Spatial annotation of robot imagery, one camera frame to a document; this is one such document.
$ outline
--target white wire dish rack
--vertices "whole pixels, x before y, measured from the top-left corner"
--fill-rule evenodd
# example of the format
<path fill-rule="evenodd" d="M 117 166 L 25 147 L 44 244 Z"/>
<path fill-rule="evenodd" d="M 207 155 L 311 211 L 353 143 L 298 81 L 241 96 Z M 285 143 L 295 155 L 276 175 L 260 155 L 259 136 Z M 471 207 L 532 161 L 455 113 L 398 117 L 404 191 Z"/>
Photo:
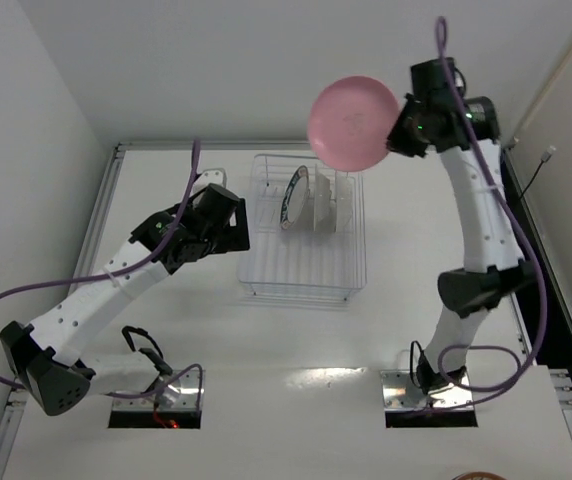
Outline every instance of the white wire dish rack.
<path fill-rule="evenodd" d="M 301 165 L 310 174 L 310 195 L 296 224 L 283 230 L 282 201 Z M 338 203 L 344 210 L 328 233 L 313 231 L 315 172 L 330 180 L 332 214 Z M 350 190 L 348 206 L 342 189 Z M 251 295 L 344 302 L 364 288 L 366 243 L 360 173 L 335 172 L 315 157 L 260 154 L 253 161 L 247 198 L 251 247 L 241 255 L 237 274 Z"/>

